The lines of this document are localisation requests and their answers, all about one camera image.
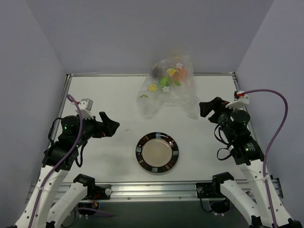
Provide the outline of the clear printed plastic bag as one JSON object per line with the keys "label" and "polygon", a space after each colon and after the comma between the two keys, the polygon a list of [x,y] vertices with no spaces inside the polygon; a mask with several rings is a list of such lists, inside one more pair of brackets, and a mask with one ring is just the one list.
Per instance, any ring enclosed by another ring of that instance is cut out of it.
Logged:
{"label": "clear printed plastic bag", "polygon": [[199,115],[194,71],[190,56],[163,59],[156,63],[141,88],[136,104],[141,115],[155,116],[162,107],[180,107],[190,119]]}

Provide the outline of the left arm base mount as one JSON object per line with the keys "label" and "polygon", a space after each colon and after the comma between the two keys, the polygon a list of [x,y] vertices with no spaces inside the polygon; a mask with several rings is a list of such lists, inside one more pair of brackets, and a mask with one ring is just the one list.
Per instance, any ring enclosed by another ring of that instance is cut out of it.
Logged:
{"label": "left arm base mount", "polygon": [[109,200],[112,194],[112,185],[102,184],[87,187],[87,195],[85,199],[88,200]]}

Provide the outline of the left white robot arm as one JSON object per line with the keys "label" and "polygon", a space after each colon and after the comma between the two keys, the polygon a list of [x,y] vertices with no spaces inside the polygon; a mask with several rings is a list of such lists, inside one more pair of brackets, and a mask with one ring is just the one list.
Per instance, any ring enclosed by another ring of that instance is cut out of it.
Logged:
{"label": "left white robot arm", "polygon": [[79,115],[59,118],[62,133],[44,152],[37,184],[27,206],[15,223],[16,228],[58,228],[81,200],[108,200],[111,186],[97,186],[93,177],[79,174],[67,192],[54,202],[62,181],[73,164],[83,164],[83,150],[90,138],[112,137],[120,124],[104,112],[101,121],[94,116],[82,119]]}

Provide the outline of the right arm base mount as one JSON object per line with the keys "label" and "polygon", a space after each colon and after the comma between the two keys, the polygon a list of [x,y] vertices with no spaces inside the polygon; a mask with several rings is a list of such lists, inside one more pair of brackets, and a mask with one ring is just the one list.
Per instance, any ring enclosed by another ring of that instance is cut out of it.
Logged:
{"label": "right arm base mount", "polygon": [[212,182],[197,182],[196,183],[197,198],[213,199],[221,197],[220,190],[216,189]]}

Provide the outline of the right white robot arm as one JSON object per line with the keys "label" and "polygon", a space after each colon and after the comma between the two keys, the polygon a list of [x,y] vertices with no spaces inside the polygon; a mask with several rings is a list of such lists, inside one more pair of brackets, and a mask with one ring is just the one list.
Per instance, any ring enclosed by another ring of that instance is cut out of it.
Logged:
{"label": "right white robot arm", "polygon": [[251,228],[300,228],[300,221],[292,219],[276,192],[264,164],[264,154],[251,135],[247,125],[248,112],[231,109],[220,97],[201,102],[200,116],[220,127],[228,141],[227,149],[249,183],[254,198],[251,199],[229,172],[212,177],[215,192],[221,193],[245,218]]}

